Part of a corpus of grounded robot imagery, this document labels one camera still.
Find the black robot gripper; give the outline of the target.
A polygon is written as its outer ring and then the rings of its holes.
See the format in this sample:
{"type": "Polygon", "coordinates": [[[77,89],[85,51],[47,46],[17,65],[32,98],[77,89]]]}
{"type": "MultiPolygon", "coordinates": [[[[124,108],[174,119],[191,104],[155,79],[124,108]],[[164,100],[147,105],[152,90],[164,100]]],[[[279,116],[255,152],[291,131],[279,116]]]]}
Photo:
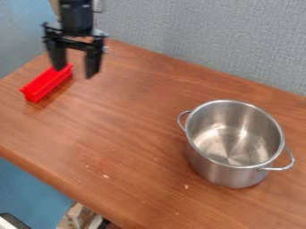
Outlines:
{"type": "Polygon", "coordinates": [[[104,0],[60,0],[60,21],[44,22],[44,44],[56,71],[65,65],[65,49],[85,52],[85,77],[100,70],[105,33],[95,25],[95,14],[103,13],[104,0]]]}

